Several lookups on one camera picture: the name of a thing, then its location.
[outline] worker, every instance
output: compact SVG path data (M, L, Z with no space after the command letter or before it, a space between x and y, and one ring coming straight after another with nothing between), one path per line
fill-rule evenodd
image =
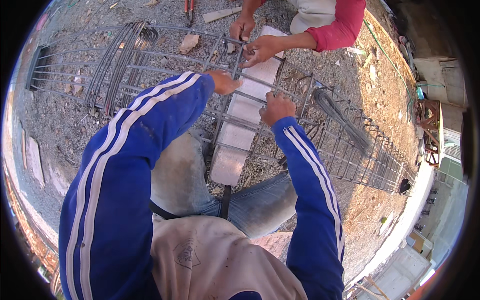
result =
M213 92L226 95L240 85L224 71L171 77L142 91L92 137L60 217L67 299L341 299L339 207L288 98L266 94L260 115L289 175L233 194L227 220L218 217L221 202L205 195L198 167L204 162L197 160L203 139L190 127ZM159 178L168 191L155 196ZM178 217L152 213L151 199ZM285 266L250 238L274 231L295 205Z
M243 0L240 16L230 26L230 37L248 41L255 28L253 13L266 0ZM290 36L264 35L244 45L243 56L249 68L275 54L293 48L317 52L349 47L360 32L365 0L288 0L298 13L290 24Z

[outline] red-handled pliers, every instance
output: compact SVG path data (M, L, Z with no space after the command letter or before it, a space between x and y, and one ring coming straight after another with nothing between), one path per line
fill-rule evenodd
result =
M185 20L187 27L191 27L193 21L193 0L190 0L190 10L188 10L188 0L185 0Z

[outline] blue tracksuit jacket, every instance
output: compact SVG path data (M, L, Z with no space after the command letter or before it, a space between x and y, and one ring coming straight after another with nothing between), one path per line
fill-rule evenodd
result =
M215 83L186 72L142 91L85 148L60 217L60 276L67 299L159 299L152 278L150 172L197 120ZM287 267L309 299L340 299L344 235L332 183L292 117L272 127L298 195ZM261 299L240 293L232 299Z

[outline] gravel ground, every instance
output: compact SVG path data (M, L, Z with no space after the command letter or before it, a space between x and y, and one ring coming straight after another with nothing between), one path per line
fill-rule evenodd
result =
M71 33L106 26L122 25L139 19L149 20L152 24L171 24L175 26L184 26L183 2L177 0L160 0L160 3L152 8L143 7L142 3L133 0L125 0L110 9L115 0L80 0L76 5L67 8L67 0L59 1L61 5L58 12L51 17L44 29L38 33L33 33L31 43L27 45L29 51L24 50L24 65L19 73L20 80L24 80L25 69L29 66L29 58L35 50L33 45L45 43L59 37L67 36ZM210 32L227 32L229 25L235 20L232 15L209 24L205 24L202 14L220 9L238 7L240 0L201 0L195 4L194 28ZM391 57L394 63L400 67L402 75L407 81L412 94L414 94L414 83L407 76L405 65L401 62L402 58L394 47L390 39L380 30L380 25L387 28L387 31L396 40L396 36L388 28L387 21L384 19L384 10L377 0L367 1L367 8L379 20L380 24L367 16L366 20L373 25L380 43ZM295 15L295 8L284 0L269 0L259 8L254 19L257 23L252 36L256 36L262 25L269 25L283 32L289 33L289 22ZM177 53L178 45L183 39L182 34L172 34L172 32L159 31L160 39L156 45L157 50L168 53ZM106 47L110 39L108 31L96 32L90 36L80 36L73 42L63 42L56 45L56 49L67 50L79 47ZM199 45L189 54L192 57L204 57L211 49L212 41L210 39L201 39ZM349 56L344 49L335 51L326 51L315 54L311 50L293 49L285 51L285 57L290 62L304 67L308 72L314 72L319 79L328 86L335 86L336 91L351 99L358 107L364 109L365 114L370 116L380 128L390 136L400 151L408 158L411 164L414 163L417 152L417 140L414 132L414 126L405 120L407 93L403 87L400 78L395 74L386 56L381 53L377 58L373 52L377 51L377 45L365 25L362 26L359 38L355 46L372 52L370 64L365 67L365 58L353 55ZM226 63L234 61L234 55L227 56ZM62 61L96 61L99 59L99 52L89 52L81 55L64 55L61 58L52 58L53 63ZM160 57L150 58L148 65L161 65ZM370 78L370 65L376 69L378 76L375 81ZM182 72L186 69L198 70L200 66L194 63L185 63L174 59L168 60L168 68L175 72ZM71 72L76 74L78 71L74 67L65 67L62 72ZM81 75L92 75L93 68L82 67ZM285 71L285 83L293 84L298 78L293 70ZM145 86L151 86L164 79L166 75L158 75L153 72L143 72L140 82ZM371 92L367 91L366 85L372 87ZM53 85L45 83L45 87L54 88ZM24 125L27 134L35 137L40 145L42 162L50 162L54 168L61 170L62 176L67 182L71 182L79 167L82 151L89 139L110 120L100 112L90 110L82 104L73 100L46 92L34 92L33 98L22 91L15 91L16 97L21 99L16 110L20 120ZM222 104L222 98L215 96L209 100L208 106L219 109ZM398 113L401 111L402 118L399 120ZM216 121L212 118L202 115L194 127L206 129L211 135L214 132ZM275 144L272 139L262 139L259 143L262 153L272 153ZM243 169L237 191L243 187L249 187L270 178L281 168L276 162L264 158L249 157ZM376 250L381 246L385 237L378 236L380 228L380 219L387 216L392 210L394 216L401 213L405 206L406 197L397 194L376 190L361 185L356 185L344 180L333 179L334 188L338 197L340 211L343 218L343 226L346 235L345 242L345 281L351 280L373 257ZM223 193L223 187L209 181L209 188L215 196L220 197ZM63 196L58 189L51 184L46 184L40 198L42 201L54 202L60 207ZM42 204L33 204L36 209L49 214L49 224L58 230L58 220L60 212L56 208L48 206L46 209ZM280 228L281 230L293 230L296 225L296 216L288 220Z

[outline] red sleeve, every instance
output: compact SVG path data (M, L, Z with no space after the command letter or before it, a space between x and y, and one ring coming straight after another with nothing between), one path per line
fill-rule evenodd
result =
M335 21L305 30L317 41L318 52L352 46L359 35L365 0L336 0Z

